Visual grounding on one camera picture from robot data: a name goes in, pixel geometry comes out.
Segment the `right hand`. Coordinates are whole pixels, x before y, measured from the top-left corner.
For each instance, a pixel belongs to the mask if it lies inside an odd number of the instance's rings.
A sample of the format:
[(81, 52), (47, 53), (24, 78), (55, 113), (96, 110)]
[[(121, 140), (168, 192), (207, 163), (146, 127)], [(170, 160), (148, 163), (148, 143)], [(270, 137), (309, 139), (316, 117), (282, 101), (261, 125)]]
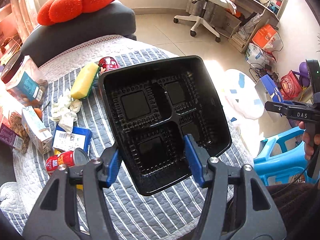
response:
[[(303, 133), (302, 140), (304, 141), (304, 151), (305, 151), (305, 159), (309, 161), (313, 155), (313, 146), (311, 145), (310, 135), (307, 132)], [(313, 144), (319, 145), (320, 143), (320, 134), (316, 134), (313, 138)]]

